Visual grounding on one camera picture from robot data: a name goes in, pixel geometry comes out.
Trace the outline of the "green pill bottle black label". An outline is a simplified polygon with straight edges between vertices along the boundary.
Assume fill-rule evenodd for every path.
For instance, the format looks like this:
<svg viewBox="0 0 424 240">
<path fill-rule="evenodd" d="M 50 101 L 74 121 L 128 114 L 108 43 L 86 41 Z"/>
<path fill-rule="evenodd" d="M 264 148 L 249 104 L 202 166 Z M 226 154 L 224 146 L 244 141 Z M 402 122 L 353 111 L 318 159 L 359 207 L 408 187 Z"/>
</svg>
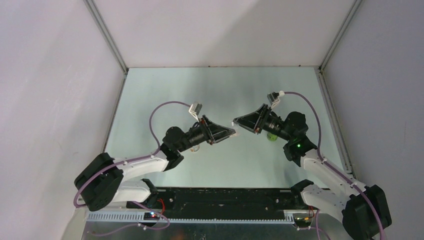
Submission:
<svg viewBox="0 0 424 240">
<path fill-rule="evenodd" d="M 270 142 L 275 142 L 278 139 L 278 136 L 275 134 L 272 134 L 270 132 L 267 133 L 266 138 L 270 141 Z"/>
</svg>

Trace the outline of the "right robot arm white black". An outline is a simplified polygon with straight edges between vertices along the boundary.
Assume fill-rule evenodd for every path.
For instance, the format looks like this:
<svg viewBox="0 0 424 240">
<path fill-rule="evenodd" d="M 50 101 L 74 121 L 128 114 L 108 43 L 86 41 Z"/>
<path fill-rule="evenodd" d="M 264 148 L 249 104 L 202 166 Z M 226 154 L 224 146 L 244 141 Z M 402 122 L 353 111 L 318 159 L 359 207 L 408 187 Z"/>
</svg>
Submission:
<svg viewBox="0 0 424 240">
<path fill-rule="evenodd" d="M 367 186 L 328 160 L 306 135 L 306 116 L 292 111 L 286 119 L 263 104 L 258 110 L 236 117 L 233 122 L 254 133 L 266 131 L 284 139 L 283 152 L 288 161 L 313 174 L 327 189 L 310 180 L 291 187 L 291 204 L 297 209 L 312 206 L 338 220 L 354 240 L 369 240 L 392 224 L 383 189 Z"/>
</svg>

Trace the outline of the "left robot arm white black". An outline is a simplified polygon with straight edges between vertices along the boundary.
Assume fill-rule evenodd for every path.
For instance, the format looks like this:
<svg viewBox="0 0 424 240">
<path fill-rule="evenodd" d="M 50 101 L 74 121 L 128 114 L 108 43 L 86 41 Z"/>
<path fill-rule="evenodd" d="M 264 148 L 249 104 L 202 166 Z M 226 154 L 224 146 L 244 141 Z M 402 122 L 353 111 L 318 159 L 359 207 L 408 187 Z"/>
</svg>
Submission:
<svg viewBox="0 0 424 240">
<path fill-rule="evenodd" d="M 74 180 L 76 196 L 92 212 L 116 202 L 137 202 L 153 208 L 158 202 L 155 186 L 148 179 L 136 182 L 136 178 L 169 171 L 182 162 L 182 152 L 202 143 L 220 143 L 235 133 L 235 129 L 216 124 L 204 115 L 186 132 L 170 127 L 162 144 L 149 155 L 113 158 L 107 152 L 100 153 Z"/>
</svg>

